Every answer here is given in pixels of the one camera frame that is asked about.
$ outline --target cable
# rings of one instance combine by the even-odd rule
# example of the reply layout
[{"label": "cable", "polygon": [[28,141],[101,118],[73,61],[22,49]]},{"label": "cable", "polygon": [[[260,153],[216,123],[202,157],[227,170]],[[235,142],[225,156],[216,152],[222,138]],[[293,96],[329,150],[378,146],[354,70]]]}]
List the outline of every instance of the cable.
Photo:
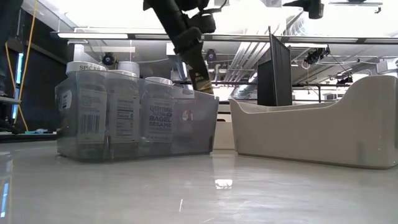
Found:
[{"label": "cable", "polygon": [[308,65],[307,67],[304,67],[304,61],[301,62],[301,67],[306,69],[306,70],[310,69],[310,67],[311,67],[310,64],[307,64],[307,65]]},{"label": "cable", "polygon": [[104,57],[104,55],[97,54],[97,53],[94,51],[93,46],[91,45],[90,41],[87,41],[87,42],[88,42],[88,46],[90,47],[92,53],[93,53],[93,54],[96,54],[96,55],[98,56],[98,59],[99,59],[99,60],[102,60],[102,58]]},{"label": "cable", "polygon": [[224,1],[224,3],[220,6],[220,10],[221,10],[222,8],[224,8],[224,6],[226,5],[227,2],[228,2],[228,0],[225,0],[225,1]]},{"label": "cable", "polygon": [[349,65],[349,64],[352,64],[352,63],[357,63],[357,62],[343,63],[343,64],[337,64],[337,63],[316,63],[316,65],[338,66],[338,65]]},{"label": "cable", "polygon": [[25,75],[27,71],[27,65],[29,62],[29,55],[30,55],[30,45],[32,43],[32,36],[33,36],[33,29],[35,27],[35,21],[36,21],[36,9],[37,9],[37,0],[35,0],[34,8],[33,8],[33,18],[32,18],[32,26],[30,27],[30,34],[29,34],[29,42],[27,44],[27,53],[26,53],[26,61],[25,61],[25,68],[24,68],[24,73],[22,74],[22,82],[21,82],[21,89],[19,90],[19,101],[22,99],[22,94],[24,90],[24,83],[25,83]]},{"label": "cable", "polygon": [[151,61],[141,61],[141,62],[136,62],[136,63],[156,63],[156,62],[163,62],[166,60],[168,60],[168,58],[159,59],[159,60],[151,60]]},{"label": "cable", "polygon": [[[9,68],[10,75],[11,75],[12,87],[14,87],[14,94],[15,94],[17,92],[17,87],[15,85],[14,72],[12,72],[12,66],[11,66],[11,60],[10,60],[10,54],[9,54],[9,51],[8,51],[7,42],[6,42],[6,56],[7,56],[8,68]],[[23,121],[24,126],[26,128],[26,131],[28,131],[28,128],[27,128],[27,125],[26,125],[26,121],[25,121],[25,117],[24,117],[24,114],[22,113],[22,110],[21,110],[21,106],[17,105],[17,109],[21,113],[21,118],[22,118],[22,121]]]},{"label": "cable", "polygon": [[333,59],[335,59],[335,61],[338,63],[338,65],[340,65],[341,68],[344,69],[344,72],[347,72],[347,70],[340,64],[339,61],[337,61],[337,59],[335,58],[335,56],[333,56],[330,52],[329,52],[330,56],[333,57]]},{"label": "cable", "polygon": [[316,94],[319,96],[319,94],[309,85],[310,84],[310,70],[307,69],[307,84],[308,87]]},{"label": "cable", "polygon": [[101,51],[102,55],[105,55],[104,51],[102,50],[102,46],[101,46],[101,44],[98,42],[98,40],[95,40],[95,42],[98,44],[99,50]]},{"label": "cable", "polygon": [[[324,63],[324,64],[337,64],[336,62],[321,62],[321,61],[318,61],[317,63]],[[342,65],[344,65],[344,64],[347,64],[347,63],[358,63],[358,61],[349,61],[349,62],[340,62],[340,64],[342,64]]]}]

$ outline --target metal frame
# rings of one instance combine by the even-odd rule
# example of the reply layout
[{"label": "metal frame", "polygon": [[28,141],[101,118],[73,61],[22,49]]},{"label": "metal frame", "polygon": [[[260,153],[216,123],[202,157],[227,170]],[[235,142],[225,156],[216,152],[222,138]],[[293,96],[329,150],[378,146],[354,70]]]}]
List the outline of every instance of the metal frame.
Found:
[{"label": "metal frame", "polygon": [[[176,84],[181,84],[181,85],[190,85],[192,84],[191,81],[173,81]],[[249,83],[249,82],[212,82],[212,84],[215,85],[257,85],[258,83]],[[322,87],[350,87],[351,85],[345,85],[345,84],[294,84],[292,87],[307,87],[307,86],[312,86],[312,87],[317,87],[318,88],[318,103],[326,102],[327,100],[323,100],[321,97],[321,90]]]},{"label": "metal frame", "polygon": [[[72,34],[73,32],[51,32],[51,36],[61,39],[60,34]],[[166,34],[127,34],[127,39],[106,40],[170,40]],[[358,44],[358,45],[397,45],[397,37],[302,37],[302,36],[276,36],[283,43],[311,43],[311,44]],[[244,34],[205,34],[204,41],[218,42],[267,42],[268,35],[244,35]]]},{"label": "metal frame", "polygon": [[[243,99],[243,98],[233,98],[234,100],[237,101],[256,101],[257,99]],[[318,102],[318,100],[292,100],[293,102]],[[336,102],[337,100],[322,100],[322,102]]]}]

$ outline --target white floor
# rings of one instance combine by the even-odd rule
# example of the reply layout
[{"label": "white floor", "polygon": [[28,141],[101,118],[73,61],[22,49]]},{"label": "white floor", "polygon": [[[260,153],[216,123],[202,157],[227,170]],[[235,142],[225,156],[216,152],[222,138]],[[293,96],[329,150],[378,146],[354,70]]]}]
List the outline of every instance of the white floor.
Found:
[{"label": "white floor", "polygon": [[0,151],[14,163],[0,223],[398,223],[398,169],[228,151],[82,164],[58,157],[54,142],[0,144]]}]

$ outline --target ceiling pipe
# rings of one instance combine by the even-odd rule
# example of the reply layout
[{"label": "ceiling pipe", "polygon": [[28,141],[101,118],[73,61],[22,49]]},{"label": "ceiling pipe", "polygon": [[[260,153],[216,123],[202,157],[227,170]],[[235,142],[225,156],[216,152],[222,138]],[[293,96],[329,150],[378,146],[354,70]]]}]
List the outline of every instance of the ceiling pipe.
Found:
[{"label": "ceiling pipe", "polygon": [[[258,83],[258,75],[251,78],[250,83]],[[250,93],[257,88],[257,85],[246,85],[241,91],[238,92],[238,97],[249,98]]]},{"label": "ceiling pipe", "polygon": [[217,82],[218,75],[220,74],[220,67],[221,67],[220,64],[216,64],[216,66],[214,67],[214,73],[215,73],[214,82]]},{"label": "ceiling pipe", "polygon": [[188,79],[187,68],[186,68],[186,66],[184,66],[180,57],[178,57],[177,61],[175,62],[175,65],[177,66],[178,75],[179,75],[180,79],[183,81],[187,80]]},{"label": "ceiling pipe", "polygon": [[[242,56],[242,58],[240,59],[239,63],[238,63],[238,67],[239,68],[243,68],[243,64],[246,62],[246,60],[248,59],[249,55],[252,54],[252,51],[257,47],[257,43],[250,43],[249,48],[247,49],[246,53]],[[228,81],[233,81],[233,79],[239,75],[241,72],[240,71],[233,71],[232,75],[230,76]]]},{"label": "ceiling pipe", "polygon": [[[256,54],[250,58],[250,61],[244,65],[244,68],[252,68],[269,49],[269,43],[260,43],[257,49],[258,51]],[[235,81],[239,82],[245,75],[247,75],[247,72],[243,72],[237,79],[235,79]]]},{"label": "ceiling pipe", "polygon": [[[262,28],[262,29],[258,30],[258,32],[257,32],[257,34],[259,34],[259,35],[266,35],[267,33],[268,33],[268,30],[265,28]],[[252,60],[254,58],[256,58],[258,52],[260,51],[259,50],[260,46],[261,46],[261,43],[258,45],[255,44],[254,42],[250,43],[249,49],[247,50],[247,54],[244,55],[238,63],[240,68],[243,68],[243,69],[251,68],[251,67],[248,67],[247,65],[252,64]],[[234,72],[233,75],[230,76],[229,81],[240,80],[241,77],[245,76],[245,74],[247,74],[247,73],[246,72]]]},{"label": "ceiling pipe", "polygon": [[284,31],[284,35],[287,35],[288,30],[296,23],[296,21],[301,17],[304,11],[300,11],[297,15],[295,15],[291,20],[286,23],[286,30]]},{"label": "ceiling pipe", "polygon": [[305,53],[307,53],[309,50],[311,50],[311,48],[308,48],[308,49],[303,50],[303,52],[301,52],[297,57],[293,58],[290,62],[292,63],[292,62],[296,61],[297,59],[299,59],[299,57],[303,56],[303,55],[304,55]]},{"label": "ceiling pipe", "polygon": [[[239,68],[238,67],[238,63],[242,59],[244,53],[246,52],[246,50],[248,49],[249,46],[250,46],[249,42],[242,42],[241,43],[241,45],[239,46],[238,52],[236,53],[234,59],[232,60],[231,66],[229,66],[229,68],[232,68],[232,69]],[[228,81],[232,75],[234,75],[234,71],[227,72],[224,80]]]}]

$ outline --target wall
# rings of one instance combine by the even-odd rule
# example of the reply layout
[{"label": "wall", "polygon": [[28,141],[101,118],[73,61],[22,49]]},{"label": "wall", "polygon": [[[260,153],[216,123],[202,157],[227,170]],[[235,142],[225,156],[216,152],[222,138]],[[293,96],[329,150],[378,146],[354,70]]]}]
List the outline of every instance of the wall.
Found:
[{"label": "wall", "polygon": [[[17,52],[9,49],[9,56],[10,56],[10,61],[11,61],[11,67],[14,70],[16,68],[16,62],[17,62]],[[4,93],[6,94],[6,96],[14,96],[14,89],[12,87],[12,78],[11,78],[11,74],[10,71],[8,69],[8,62],[7,62],[7,57],[6,57],[6,49],[5,47],[0,48],[0,69],[2,71],[0,71],[1,75],[4,75],[0,78],[2,78],[2,81],[4,83],[0,82],[0,85],[4,85],[4,86],[0,86],[0,92],[2,92],[4,90]],[[6,109],[2,109],[0,108],[0,119],[5,119],[6,117],[10,118],[11,117],[11,105],[6,105]]]},{"label": "wall", "polygon": [[54,88],[67,78],[65,70],[65,64],[36,50],[30,51],[21,103],[29,130],[56,130]]},{"label": "wall", "polygon": [[[15,50],[12,60],[17,60],[18,53],[24,53],[22,71],[27,55],[27,43],[29,39],[32,16],[21,11],[21,26],[12,27],[9,36],[9,45]],[[25,85],[22,93],[22,111],[29,130],[38,128],[56,129],[54,88],[66,79],[66,63],[73,59],[73,45],[68,45],[66,40],[53,39],[50,32],[53,31],[38,19],[32,36]],[[12,83],[7,83],[8,93],[12,93]],[[22,127],[22,119],[18,117],[18,127]]]}]

